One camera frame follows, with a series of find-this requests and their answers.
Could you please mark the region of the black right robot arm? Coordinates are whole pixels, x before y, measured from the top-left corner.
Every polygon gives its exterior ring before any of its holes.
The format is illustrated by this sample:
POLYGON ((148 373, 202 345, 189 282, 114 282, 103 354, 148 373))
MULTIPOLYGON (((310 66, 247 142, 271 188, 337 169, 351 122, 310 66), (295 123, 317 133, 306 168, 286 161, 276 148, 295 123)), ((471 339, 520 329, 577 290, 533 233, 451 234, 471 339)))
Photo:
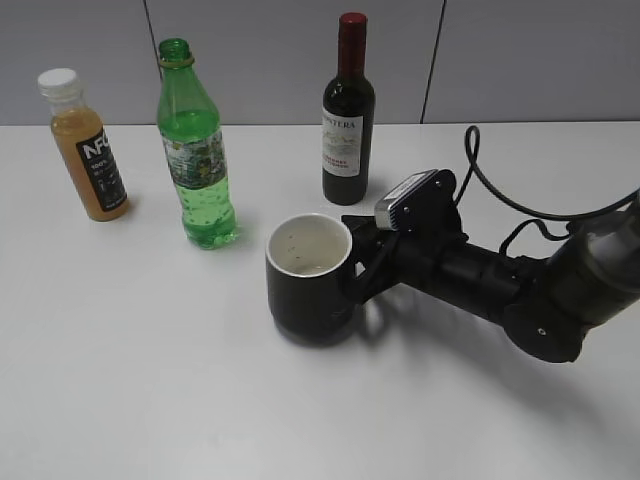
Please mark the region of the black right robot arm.
POLYGON ((469 243, 454 174, 414 174, 372 216, 344 215, 362 274, 345 285, 363 304, 405 284, 503 328, 521 350, 573 362, 586 334, 639 299, 639 197, 625 210, 573 221, 549 258, 512 258, 469 243))

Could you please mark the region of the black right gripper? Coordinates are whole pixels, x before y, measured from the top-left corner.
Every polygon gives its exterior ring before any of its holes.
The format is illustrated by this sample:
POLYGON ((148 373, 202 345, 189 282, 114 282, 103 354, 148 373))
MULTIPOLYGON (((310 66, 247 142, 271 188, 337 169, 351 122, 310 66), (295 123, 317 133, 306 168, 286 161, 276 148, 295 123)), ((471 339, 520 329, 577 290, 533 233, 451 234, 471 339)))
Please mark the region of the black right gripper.
POLYGON ((410 212, 399 214, 399 231, 380 230, 373 216, 341 216, 353 243, 346 270, 338 280, 347 300, 365 304, 402 283, 412 267, 418 270, 414 276, 422 280, 445 247, 466 241, 453 199, 456 177, 449 169, 437 170, 410 212))

